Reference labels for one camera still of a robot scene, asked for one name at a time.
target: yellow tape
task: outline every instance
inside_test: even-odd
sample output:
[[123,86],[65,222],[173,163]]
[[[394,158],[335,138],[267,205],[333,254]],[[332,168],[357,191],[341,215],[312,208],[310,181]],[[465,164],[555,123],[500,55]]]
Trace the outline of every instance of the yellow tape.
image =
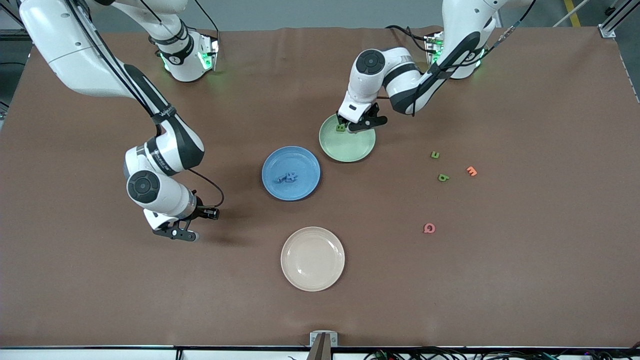
[[[573,8],[575,8],[572,0],[564,0],[564,5],[566,6],[566,11],[568,13],[570,13],[573,10]],[[571,26],[573,26],[574,28],[580,27],[580,20],[578,19],[577,13],[574,13],[573,15],[571,15],[569,19],[571,20]]]

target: brown table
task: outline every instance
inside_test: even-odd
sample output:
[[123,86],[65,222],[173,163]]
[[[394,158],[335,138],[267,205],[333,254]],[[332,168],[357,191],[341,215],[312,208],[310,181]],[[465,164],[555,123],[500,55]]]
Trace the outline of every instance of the brown table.
[[[416,50],[404,37],[224,33],[222,71],[188,84],[146,35],[105,38],[202,137],[198,169],[227,201],[219,221],[192,224],[199,242],[154,236],[121,172],[124,152],[154,133],[146,113],[72,92],[33,51],[0,140],[0,345],[297,345],[316,329],[342,345],[637,341],[640,107],[616,43],[595,28],[518,29],[414,119],[382,101],[389,124],[353,164],[324,155],[319,126],[356,55]],[[275,200],[260,181],[286,145],[322,167],[303,201]],[[218,200],[201,179],[178,178]],[[422,233],[428,222],[436,233]],[[287,237],[310,225],[346,251],[342,277],[320,293],[291,286],[279,263]]]

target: small pink object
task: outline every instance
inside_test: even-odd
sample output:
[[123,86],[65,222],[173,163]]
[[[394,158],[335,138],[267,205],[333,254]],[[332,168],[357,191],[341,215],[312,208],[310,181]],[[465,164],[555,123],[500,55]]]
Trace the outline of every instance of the small pink object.
[[424,226],[425,234],[433,234],[435,232],[436,232],[436,225],[433,225],[432,223],[428,223]]

